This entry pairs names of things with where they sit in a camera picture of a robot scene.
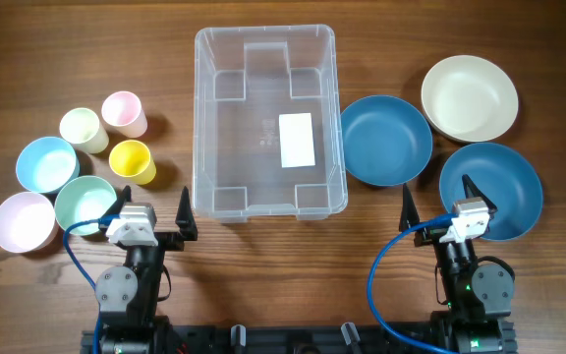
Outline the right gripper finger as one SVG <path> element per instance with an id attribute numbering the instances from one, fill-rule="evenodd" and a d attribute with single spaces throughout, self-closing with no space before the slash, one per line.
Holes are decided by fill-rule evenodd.
<path id="1" fill-rule="evenodd" d="M 419 214 L 407 184 L 402 187 L 402 210 L 399 221 L 399 231 L 403 232 L 420 223 Z"/>
<path id="2" fill-rule="evenodd" d="M 497 212 L 497 206 L 493 203 L 473 182 L 468 174 L 462 175 L 462 183 L 467 199 L 480 198 L 485 203 L 489 212 Z"/>

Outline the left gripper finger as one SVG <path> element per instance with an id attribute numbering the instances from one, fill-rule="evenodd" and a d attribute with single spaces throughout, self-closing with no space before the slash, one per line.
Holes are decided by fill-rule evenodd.
<path id="1" fill-rule="evenodd" d="M 118 215 L 124 204 L 129 203 L 132 200 L 132 189 L 130 186 L 125 186 L 121 192 L 118 194 L 116 201 L 108 208 L 107 211 L 102 215 L 103 218 L 107 218 L 111 215 Z"/>
<path id="2" fill-rule="evenodd" d="M 197 234 L 198 228 L 193 215 L 189 189 L 184 187 L 179 200 L 175 223 L 182 234 Z"/>

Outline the mint green small bowl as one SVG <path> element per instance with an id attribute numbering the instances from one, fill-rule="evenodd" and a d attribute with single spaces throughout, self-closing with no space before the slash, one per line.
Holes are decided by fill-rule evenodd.
<path id="1" fill-rule="evenodd" d="M 55 201 L 55 215 L 63 230 L 78 222 L 100 218 L 117 200 L 115 189 L 97 176 L 81 176 L 65 185 Z"/>

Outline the dark blue bowl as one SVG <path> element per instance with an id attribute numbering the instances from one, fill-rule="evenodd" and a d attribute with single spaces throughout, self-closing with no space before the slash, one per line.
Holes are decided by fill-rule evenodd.
<path id="1" fill-rule="evenodd" d="M 405 184 L 431 159 L 430 126 L 414 105 L 399 97 L 358 99 L 342 112 L 341 123 L 346 169 L 366 184 Z"/>
<path id="2" fill-rule="evenodd" d="M 515 150 L 495 143 L 477 143 L 454 152 L 442 167 L 439 194 L 446 210 L 465 197 L 462 176 L 468 175 L 496 206 L 488 241 L 510 241 L 538 223 L 544 195 L 532 165 Z"/>

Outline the yellow plastic cup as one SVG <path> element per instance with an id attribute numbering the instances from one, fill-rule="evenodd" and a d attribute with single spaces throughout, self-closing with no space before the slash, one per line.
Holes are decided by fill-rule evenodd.
<path id="1" fill-rule="evenodd" d="M 138 185 L 150 183 L 156 176 L 156 165 L 146 144 L 126 140 L 112 148 L 109 166 L 120 177 Z"/>

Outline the light blue small bowl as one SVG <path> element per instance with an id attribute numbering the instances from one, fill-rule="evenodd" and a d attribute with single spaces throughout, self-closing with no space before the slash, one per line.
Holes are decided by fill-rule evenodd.
<path id="1" fill-rule="evenodd" d="M 80 175 L 74 148 L 57 137 L 43 137 L 28 144 L 19 154 L 16 176 L 28 191 L 56 194 Z"/>

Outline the cream plastic cup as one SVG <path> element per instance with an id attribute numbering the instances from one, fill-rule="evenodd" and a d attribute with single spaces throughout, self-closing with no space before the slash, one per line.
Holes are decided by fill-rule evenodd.
<path id="1" fill-rule="evenodd" d="M 75 149 L 86 153 L 103 152 L 109 143 L 97 114 L 84 107 L 67 112 L 60 121 L 59 132 Z"/>

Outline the cream plastic bowl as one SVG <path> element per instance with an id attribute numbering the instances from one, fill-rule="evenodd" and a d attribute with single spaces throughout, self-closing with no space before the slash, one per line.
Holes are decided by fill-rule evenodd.
<path id="1" fill-rule="evenodd" d="M 519 114 L 519 95 L 496 64 L 473 55 L 447 57 L 425 74 L 421 103 L 429 124 L 462 143 L 494 140 Z"/>

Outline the pink small bowl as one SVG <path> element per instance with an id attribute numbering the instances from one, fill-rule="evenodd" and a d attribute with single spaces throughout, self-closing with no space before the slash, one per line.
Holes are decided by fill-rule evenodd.
<path id="1" fill-rule="evenodd" d="M 17 193 L 0 205 L 0 247 L 7 252 L 40 250 L 57 232 L 54 206 L 41 194 Z"/>

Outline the pink plastic cup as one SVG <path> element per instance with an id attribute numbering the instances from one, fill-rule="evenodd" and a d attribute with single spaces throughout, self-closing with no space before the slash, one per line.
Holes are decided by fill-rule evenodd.
<path id="1" fill-rule="evenodd" d="M 138 138 L 147 130 L 142 102 L 130 91 L 110 94 L 102 103 L 101 115 L 109 126 L 128 138 Z"/>

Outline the clear plastic storage container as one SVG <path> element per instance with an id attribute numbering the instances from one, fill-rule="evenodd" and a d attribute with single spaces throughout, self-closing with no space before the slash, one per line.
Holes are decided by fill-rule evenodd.
<path id="1" fill-rule="evenodd" d="M 281 114 L 310 113 L 315 166 L 283 168 Z M 336 38 L 327 25 L 195 37 L 193 206 L 221 222 L 324 219 L 348 203 Z"/>

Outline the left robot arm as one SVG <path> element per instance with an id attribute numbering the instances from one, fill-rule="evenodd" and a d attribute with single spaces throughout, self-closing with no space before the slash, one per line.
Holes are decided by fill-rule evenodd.
<path id="1" fill-rule="evenodd" d="M 130 187 L 100 218 L 99 229 L 110 243 L 126 252 L 122 265 L 105 270 L 96 280 L 98 322 L 90 350 L 93 353 L 187 353 L 186 342 L 157 305 L 169 298 L 159 294 L 161 279 L 169 276 L 164 264 L 168 252 L 182 252 L 198 238 L 189 190 L 181 192 L 176 231 L 156 231 L 157 218 L 149 203 L 134 203 Z"/>

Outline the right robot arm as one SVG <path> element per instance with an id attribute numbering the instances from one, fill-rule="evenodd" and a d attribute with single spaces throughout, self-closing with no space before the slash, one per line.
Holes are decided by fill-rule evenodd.
<path id="1" fill-rule="evenodd" d="M 427 323 L 399 324 L 414 340 L 456 353 L 516 353 L 514 325 L 507 321 L 515 290 L 511 266 L 493 256 L 478 257 L 473 241 L 489 231 L 497 206 L 467 175 L 465 198 L 454 203 L 449 220 L 415 233 L 417 247 L 431 246 L 434 276 L 442 281 L 446 311 Z"/>

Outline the white label in container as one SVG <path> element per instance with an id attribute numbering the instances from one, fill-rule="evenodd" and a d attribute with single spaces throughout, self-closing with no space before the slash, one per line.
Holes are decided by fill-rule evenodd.
<path id="1" fill-rule="evenodd" d="M 311 114 L 281 114 L 279 143 L 283 168 L 315 166 Z"/>

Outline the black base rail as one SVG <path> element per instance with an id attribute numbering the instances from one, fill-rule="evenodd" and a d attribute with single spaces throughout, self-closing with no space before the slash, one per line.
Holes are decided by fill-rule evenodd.
<path id="1" fill-rule="evenodd" d="M 83 333 L 83 353 L 168 353 L 168 354 L 396 354 L 422 353 L 380 326 L 362 326 L 353 338 L 341 326 L 241 328 L 175 326 L 165 341 L 133 335 L 118 339 L 102 338 L 97 344 L 91 331 Z"/>

